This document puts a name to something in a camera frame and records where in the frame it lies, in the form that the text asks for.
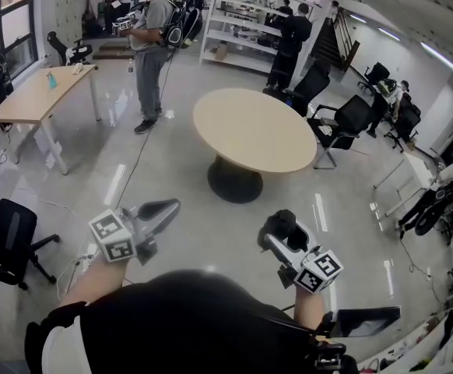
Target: forearm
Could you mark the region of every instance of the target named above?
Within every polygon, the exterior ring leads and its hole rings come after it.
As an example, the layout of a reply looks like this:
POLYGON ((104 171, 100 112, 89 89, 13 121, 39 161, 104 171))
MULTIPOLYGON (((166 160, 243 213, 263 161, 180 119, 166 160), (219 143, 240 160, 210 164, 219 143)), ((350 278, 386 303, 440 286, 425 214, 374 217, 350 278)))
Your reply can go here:
POLYGON ((311 294, 296 285, 294 320, 301 326, 316 330, 324 314, 325 306, 321 294, 311 294))
POLYGON ((76 302, 95 302, 97 299, 121 288, 129 259, 108 263, 99 254, 88 270, 76 281, 74 287, 62 299, 60 306, 76 302))
POLYGON ((154 30, 131 28, 128 34, 131 34, 140 41, 146 41, 149 43, 161 41, 161 36, 159 35, 159 32, 156 32, 154 30))

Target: backpack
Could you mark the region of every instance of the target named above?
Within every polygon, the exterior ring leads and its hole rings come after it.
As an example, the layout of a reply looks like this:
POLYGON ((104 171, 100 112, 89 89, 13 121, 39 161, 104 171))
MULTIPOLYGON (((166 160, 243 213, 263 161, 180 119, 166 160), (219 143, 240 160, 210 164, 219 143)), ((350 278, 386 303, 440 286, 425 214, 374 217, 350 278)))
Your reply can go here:
POLYGON ((161 34, 162 45, 179 48, 197 22, 200 12, 198 9, 193 9, 190 14, 187 14, 184 5, 173 0, 166 1, 174 7, 174 10, 166 29, 161 34))

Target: black shirt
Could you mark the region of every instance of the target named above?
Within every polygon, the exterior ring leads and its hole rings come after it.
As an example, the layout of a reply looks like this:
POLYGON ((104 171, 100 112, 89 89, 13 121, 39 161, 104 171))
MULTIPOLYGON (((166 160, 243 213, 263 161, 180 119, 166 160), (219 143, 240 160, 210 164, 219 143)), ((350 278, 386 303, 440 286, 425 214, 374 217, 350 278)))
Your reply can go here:
POLYGON ((288 16, 282 22, 279 51, 286 55, 299 54, 303 43, 310 37, 313 25, 305 16, 288 16))
POLYGON ((308 350, 307 331, 234 282, 211 273, 173 272, 92 305, 56 309, 41 326, 30 324, 25 350, 33 374, 40 372, 51 328, 70 326, 76 316, 93 374, 157 366, 166 372, 299 372, 308 350))

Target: office chair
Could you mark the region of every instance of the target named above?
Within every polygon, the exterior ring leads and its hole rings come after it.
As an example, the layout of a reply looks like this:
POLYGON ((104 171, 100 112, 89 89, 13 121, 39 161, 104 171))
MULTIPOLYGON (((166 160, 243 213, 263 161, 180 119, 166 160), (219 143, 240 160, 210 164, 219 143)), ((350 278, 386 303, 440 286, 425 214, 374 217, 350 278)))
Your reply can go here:
POLYGON ((57 38, 55 32, 49 32, 47 35, 47 41, 57 53, 61 56, 61 63, 63 66, 76 65, 78 62, 82 64, 89 64, 86 57, 92 54, 92 46, 90 44, 80 44, 83 39, 75 41, 76 46, 70 50, 74 53, 72 57, 68 57, 68 48, 57 38))
POLYGON ((379 83, 381 80, 387 79, 389 77, 389 71, 380 62, 374 65, 370 73, 367 73, 368 69, 370 68, 367 67, 367 70, 365 71, 365 78, 368 82, 358 82, 358 87, 360 87, 362 90, 368 89, 372 92, 372 94, 374 94, 375 89, 372 86, 377 85, 377 83, 379 83))
POLYGON ((327 105, 318 105, 313 116, 307 120, 308 125, 313 129, 314 134, 320 140, 321 145, 325 148, 320 157, 314 163, 315 169, 335 169, 337 164, 333 156, 330 154, 330 149, 338 148, 340 150, 348 150, 351 148, 353 141, 360 138, 360 132, 365 130, 372 122, 373 112, 370 105, 368 105, 360 96, 353 96, 351 100, 345 103, 341 108, 337 109, 327 105), (329 118, 315 118, 315 115, 321 109, 328 109, 334 111, 333 119, 329 118), (321 126, 330 126, 332 129, 331 135, 325 135, 320 129, 321 126), (333 164, 333 168, 319 167, 318 163, 321 159, 328 155, 328 158, 333 164))
POLYGON ((27 290, 23 281, 28 260, 49 280, 55 284, 55 276, 49 275, 38 263, 35 254, 48 242, 60 242, 54 234, 41 241, 31 244, 34 229, 37 226, 37 215, 24 206, 9 199, 0 199, 0 281, 18 285, 27 290))
POLYGON ((263 90, 263 93, 283 101, 299 115, 305 117, 307 105, 330 83, 329 73, 330 63, 324 59, 318 59, 308 69, 304 78, 294 87, 294 90, 279 91, 267 87, 263 90))
POLYGON ((393 123, 393 129, 390 132, 384 134, 384 137, 389 137, 393 139, 395 145, 392 146, 395 149, 397 146, 400 148, 400 152, 404 152, 400 139, 403 139, 405 143, 408 143, 415 135, 419 134, 415 131, 413 134, 411 132, 420 122, 420 109, 416 105, 407 105, 400 107, 398 112, 398 119, 393 123), (395 130, 398 134, 397 136, 392 133, 395 130))

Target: chair armrest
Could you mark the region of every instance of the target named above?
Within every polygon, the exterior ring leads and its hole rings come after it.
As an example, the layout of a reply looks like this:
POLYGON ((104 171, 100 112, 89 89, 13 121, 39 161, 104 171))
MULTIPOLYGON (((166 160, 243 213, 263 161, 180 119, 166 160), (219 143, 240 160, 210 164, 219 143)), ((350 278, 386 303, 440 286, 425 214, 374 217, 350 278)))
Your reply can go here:
POLYGON ((360 135, 359 134, 348 133, 348 132, 339 132, 339 135, 337 136, 337 138, 339 138, 339 137, 351 137, 353 139, 359 139, 360 135))
POLYGON ((304 95, 303 95, 303 94, 298 93, 298 92, 296 92, 296 91, 294 91, 294 90, 285 89, 283 92, 284 92, 285 94, 289 94, 289 95, 292 96, 292 97, 304 98, 304 95))
POLYGON ((334 111, 334 112, 337 112, 337 111, 339 110, 339 109, 334 108, 334 107, 329 107, 328 105, 322 105, 322 104, 320 104, 320 105, 318 105, 318 108, 314 111, 314 114, 313 114, 313 116, 311 117, 311 119, 313 119, 314 116, 317 114, 317 112, 320 111, 321 109, 328 109, 328 110, 334 111))

